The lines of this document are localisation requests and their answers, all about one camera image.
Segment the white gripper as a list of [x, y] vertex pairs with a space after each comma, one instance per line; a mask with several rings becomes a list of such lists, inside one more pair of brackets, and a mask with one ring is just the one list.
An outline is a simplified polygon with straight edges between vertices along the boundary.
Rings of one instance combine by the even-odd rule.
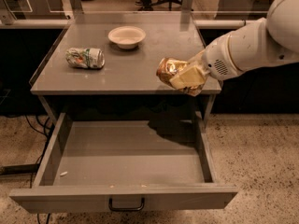
[[[229, 41], [229, 35], [218, 37], [206, 46], [202, 56], [206, 69], [217, 80], [239, 77], [242, 74], [231, 58]], [[205, 82], [206, 72], [197, 65], [183, 69], [170, 79], [171, 86], [177, 90], [198, 87]]]

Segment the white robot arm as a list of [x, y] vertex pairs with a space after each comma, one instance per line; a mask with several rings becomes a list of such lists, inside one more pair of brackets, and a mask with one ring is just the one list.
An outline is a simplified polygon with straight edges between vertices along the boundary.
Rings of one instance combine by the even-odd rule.
[[299, 62], [299, 0], [275, 0], [267, 16], [212, 41], [170, 78], [173, 88], [197, 88], [261, 67]]

